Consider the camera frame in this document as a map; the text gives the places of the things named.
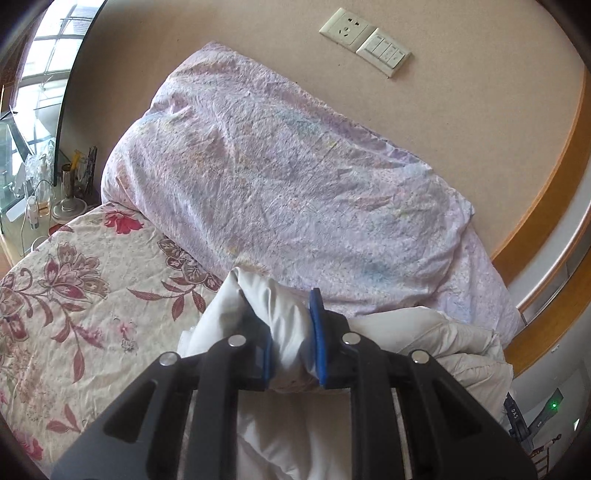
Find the white puffy down jacket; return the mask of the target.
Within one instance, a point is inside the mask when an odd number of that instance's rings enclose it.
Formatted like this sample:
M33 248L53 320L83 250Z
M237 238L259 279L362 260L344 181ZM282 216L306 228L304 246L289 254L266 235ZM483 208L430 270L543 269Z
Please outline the white puffy down jacket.
M269 391L238 396L236 476L348 479L349 393L322 388L329 352L303 295L273 279L232 269L197 323L182 332L179 354L204 353L235 335L240 315L249 309L270 327L273 378ZM428 352L496 420L502 419L513 368L496 332L426 307L353 318L349 326L387 352Z

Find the black device with green light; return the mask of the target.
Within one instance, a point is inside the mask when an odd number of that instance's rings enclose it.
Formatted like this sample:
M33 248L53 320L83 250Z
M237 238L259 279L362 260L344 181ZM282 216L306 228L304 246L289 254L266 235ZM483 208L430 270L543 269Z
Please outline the black device with green light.
M510 426L509 435L520 444L533 440L543 426L558 413L563 399L562 392L557 388L537 416L527 423L516 400L508 393L504 401L504 409Z

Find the pink floral pillow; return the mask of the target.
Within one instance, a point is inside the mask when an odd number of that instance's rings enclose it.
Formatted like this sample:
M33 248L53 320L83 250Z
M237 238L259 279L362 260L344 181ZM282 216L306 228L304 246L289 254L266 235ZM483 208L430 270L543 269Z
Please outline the pink floral pillow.
M472 204L412 153L218 43L176 67L118 141L104 201L212 273L318 288L353 311L471 290Z
M503 348L525 326L471 224L462 235L444 279L435 293L420 305L443 312L456 321L494 331Z

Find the cream red floral bedspread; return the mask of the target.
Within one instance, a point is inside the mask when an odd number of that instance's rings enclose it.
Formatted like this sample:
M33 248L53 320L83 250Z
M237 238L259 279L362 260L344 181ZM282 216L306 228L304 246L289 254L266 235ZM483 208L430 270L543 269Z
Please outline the cream red floral bedspread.
M1 281L1 413L49 474L221 286L140 213L99 206L58 229Z

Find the wooden headboard shelf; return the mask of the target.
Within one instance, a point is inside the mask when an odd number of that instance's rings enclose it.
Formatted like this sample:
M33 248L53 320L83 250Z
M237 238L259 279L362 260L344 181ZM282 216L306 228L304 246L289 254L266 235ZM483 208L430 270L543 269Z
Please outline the wooden headboard shelf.
M512 234L493 254L493 263L507 282L515 280L566 218L583 174L590 165L590 72L583 74L579 103L563 151L534 204ZM590 304L590 255L550 305L505 349L520 376L549 353Z

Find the cluttered bedside table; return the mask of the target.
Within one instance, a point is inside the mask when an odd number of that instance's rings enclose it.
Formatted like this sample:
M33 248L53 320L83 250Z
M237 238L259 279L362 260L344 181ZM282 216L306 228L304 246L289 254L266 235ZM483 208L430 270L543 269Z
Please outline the cluttered bedside table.
M10 264L97 205L92 190L66 185L69 165L35 113L1 113L1 249Z

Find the white wall switch panel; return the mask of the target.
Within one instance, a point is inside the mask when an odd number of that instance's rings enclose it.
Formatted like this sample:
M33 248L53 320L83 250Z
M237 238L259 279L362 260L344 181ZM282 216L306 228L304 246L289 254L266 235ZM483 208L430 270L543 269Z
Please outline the white wall switch panel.
M376 28L356 50L356 55L366 60L388 78L392 78L412 53L380 28Z

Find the white wall power socket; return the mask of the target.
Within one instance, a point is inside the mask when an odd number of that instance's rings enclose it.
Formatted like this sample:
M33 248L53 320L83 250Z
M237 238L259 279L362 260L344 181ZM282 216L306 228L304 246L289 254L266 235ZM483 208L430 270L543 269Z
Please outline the white wall power socket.
M339 8L322 25L318 33L349 51L356 52L375 30L376 26L370 24L361 16L344 8Z

